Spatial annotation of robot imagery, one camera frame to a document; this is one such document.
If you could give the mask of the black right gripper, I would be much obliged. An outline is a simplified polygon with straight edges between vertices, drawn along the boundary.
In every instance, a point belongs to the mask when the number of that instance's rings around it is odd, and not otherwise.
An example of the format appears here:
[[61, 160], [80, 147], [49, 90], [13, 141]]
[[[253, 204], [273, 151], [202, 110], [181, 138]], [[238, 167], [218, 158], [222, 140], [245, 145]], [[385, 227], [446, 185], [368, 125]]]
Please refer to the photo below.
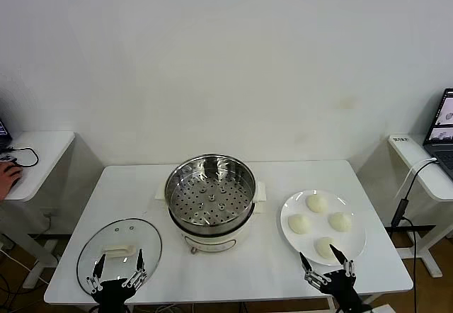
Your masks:
[[333, 296], [343, 312], [368, 312], [369, 305], [361, 300], [354, 289], [356, 280], [354, 261], [347, 259], [343, 252], [334, 245], [330, 244], [330, 248], [344, 270], [321, 275], [311, 267], [304, 254], [299, 252], [305, 281], [312, 287], [321, 287], [323, 294]]

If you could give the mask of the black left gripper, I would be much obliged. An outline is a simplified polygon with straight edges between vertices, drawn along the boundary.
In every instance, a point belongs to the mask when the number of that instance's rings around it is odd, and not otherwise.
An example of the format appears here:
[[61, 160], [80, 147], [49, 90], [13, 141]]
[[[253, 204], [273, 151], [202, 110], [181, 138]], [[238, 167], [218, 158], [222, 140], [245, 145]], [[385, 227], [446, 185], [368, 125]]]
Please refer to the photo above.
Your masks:
[[136, 294], [135, 288], [140, 288], [147, 278], [142, 249], [138, 253], [136, 271], [127, 280], [107, 280], [101, 283], [105, 257], [103, 254], [95, 262], [92, 274], [86, 277], [91, 296], [97, 303], [91, 308], [91, 312], [95, 310], [98, 313], [130, 312], [125, 302]]

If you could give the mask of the person's bare hand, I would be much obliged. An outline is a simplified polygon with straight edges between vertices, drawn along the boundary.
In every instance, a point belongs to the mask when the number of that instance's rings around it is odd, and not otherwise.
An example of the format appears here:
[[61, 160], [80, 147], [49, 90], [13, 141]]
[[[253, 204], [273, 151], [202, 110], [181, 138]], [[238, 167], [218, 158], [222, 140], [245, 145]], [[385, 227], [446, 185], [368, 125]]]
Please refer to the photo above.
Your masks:
[[0, 201], [3, 201], [12, 187], [22, 178], [23, 168], [13, 162], [2, 162], [0, 172]]

